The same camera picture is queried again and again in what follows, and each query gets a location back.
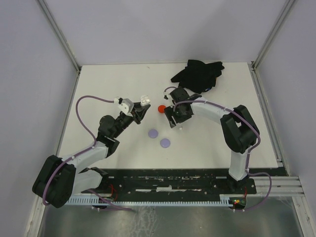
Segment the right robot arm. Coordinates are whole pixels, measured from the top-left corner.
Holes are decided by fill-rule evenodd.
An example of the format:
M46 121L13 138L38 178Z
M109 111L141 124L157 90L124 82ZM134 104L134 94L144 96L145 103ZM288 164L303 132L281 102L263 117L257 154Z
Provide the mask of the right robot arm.
M208 101L202 95L189 95L182 87L170 86L173 90L164 90L164 99L170 106L164 109L171 128L184 123L192 116L207 118L222 128L224 140L231 150L229 179L227 189L238 193L244 188L244 179L249 176L249 160L251 151L260 142L260 131L248 108L239 105L233 109Z

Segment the white round charging case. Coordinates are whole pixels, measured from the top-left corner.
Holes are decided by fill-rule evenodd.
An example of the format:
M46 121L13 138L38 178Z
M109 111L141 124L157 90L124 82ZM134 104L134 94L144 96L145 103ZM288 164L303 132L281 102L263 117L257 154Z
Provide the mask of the white round charging case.
M150 104L150 102L151 101L150 101L148 95L143 95L143 96L140 97L140 104L141 104L141 106L148 105L148 104Z

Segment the orange round charging case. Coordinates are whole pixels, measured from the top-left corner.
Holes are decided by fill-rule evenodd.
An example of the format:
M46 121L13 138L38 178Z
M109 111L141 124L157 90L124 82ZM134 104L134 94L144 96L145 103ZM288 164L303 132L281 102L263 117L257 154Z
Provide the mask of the orange round charging case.
M164 110L165 110L166 106L165 105L160 105L158 106L158 112L163 114L164 113Z

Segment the purple charging case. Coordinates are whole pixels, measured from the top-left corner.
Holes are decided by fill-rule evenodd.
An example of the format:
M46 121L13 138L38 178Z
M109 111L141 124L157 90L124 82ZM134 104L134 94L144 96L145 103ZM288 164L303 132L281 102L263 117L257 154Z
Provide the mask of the purple charging case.
M169 139L163 138L163 139L160 140L160 146L161 147L168 148L168 147L170 147L170 145L171 145L171 142L170 142Z
M158 137L158 131L156 129L150 129L148 131L148 136L152 139L157 138Z

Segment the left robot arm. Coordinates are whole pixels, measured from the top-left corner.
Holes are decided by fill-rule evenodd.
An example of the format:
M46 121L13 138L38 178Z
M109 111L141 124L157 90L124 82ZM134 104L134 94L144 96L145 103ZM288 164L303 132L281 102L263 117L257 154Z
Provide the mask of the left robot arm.
M65 157L49 156L42 166L32 191L44 204L62 207L72 195L89 189L103 193L109 188L108 175L92 164L111 156L119 146L118 136L132 123L140 124L150 108L148 99L133 103L120 99L117 118L103 116L99 121L93 143L81 151Z

